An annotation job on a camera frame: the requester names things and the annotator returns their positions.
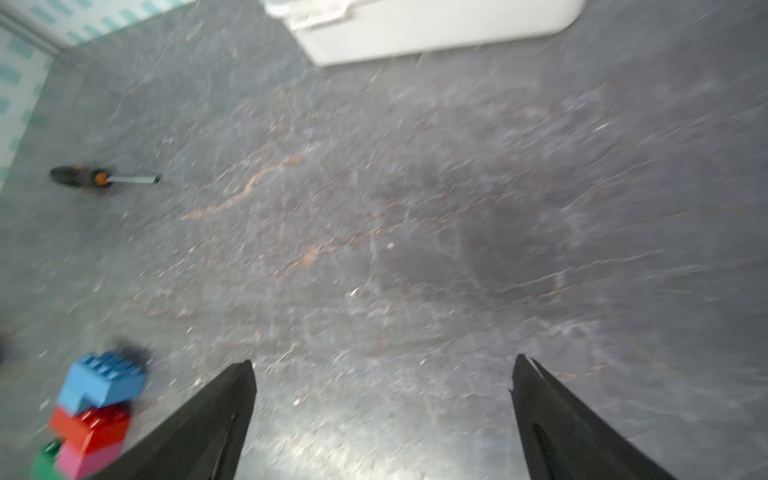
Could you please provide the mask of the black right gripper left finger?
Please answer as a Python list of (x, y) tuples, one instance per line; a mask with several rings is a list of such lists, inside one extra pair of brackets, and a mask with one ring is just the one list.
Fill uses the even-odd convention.
[(232, 479), (257, 395), (253, 365), (224, 369), (94, 479)]

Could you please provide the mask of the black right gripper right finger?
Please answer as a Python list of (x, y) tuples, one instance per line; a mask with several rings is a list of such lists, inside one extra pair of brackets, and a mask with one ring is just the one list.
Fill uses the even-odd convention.
[(671, 479), (536, 360), (516, 357), (510, 391), (532, 479)]

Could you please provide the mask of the red lego brick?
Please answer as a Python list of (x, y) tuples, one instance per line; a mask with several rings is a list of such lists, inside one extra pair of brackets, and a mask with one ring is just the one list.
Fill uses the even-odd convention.
[(122, 443), (131, 423), (129, 402), (91, 408), (69, 415), (56, 407), (49, 421), (50, 429), (65, 446), (79, 454), (90, 454), (116, 443)]

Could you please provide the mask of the blue lego brick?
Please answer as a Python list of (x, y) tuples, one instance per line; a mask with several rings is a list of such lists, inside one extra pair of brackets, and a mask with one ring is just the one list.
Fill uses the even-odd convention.
[(146, 378), (142, 367), (122, 355), (87, 354), (70, 366), (56, 405), (76, 416), (91, 408), (133, 401), (143, 391)]

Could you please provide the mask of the pink lego brick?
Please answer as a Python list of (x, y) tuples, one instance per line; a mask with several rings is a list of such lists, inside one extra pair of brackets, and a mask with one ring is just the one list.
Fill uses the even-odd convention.
[(54, 466), (67, 479), (84, 479), (94, 475), (114, 462), (122, 452), (123, 443), (82, 453), (69, 442), (62, 444)]

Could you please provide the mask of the green lego brick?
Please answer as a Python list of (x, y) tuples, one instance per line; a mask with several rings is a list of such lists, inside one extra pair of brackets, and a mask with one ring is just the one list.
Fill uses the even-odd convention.
[(33, 480), (66, 480), (56, 468), (56, 460), (62, 446), (60, 439), (54, 439), (46, 444), (35, 456), (31, 469), (30, 478)]

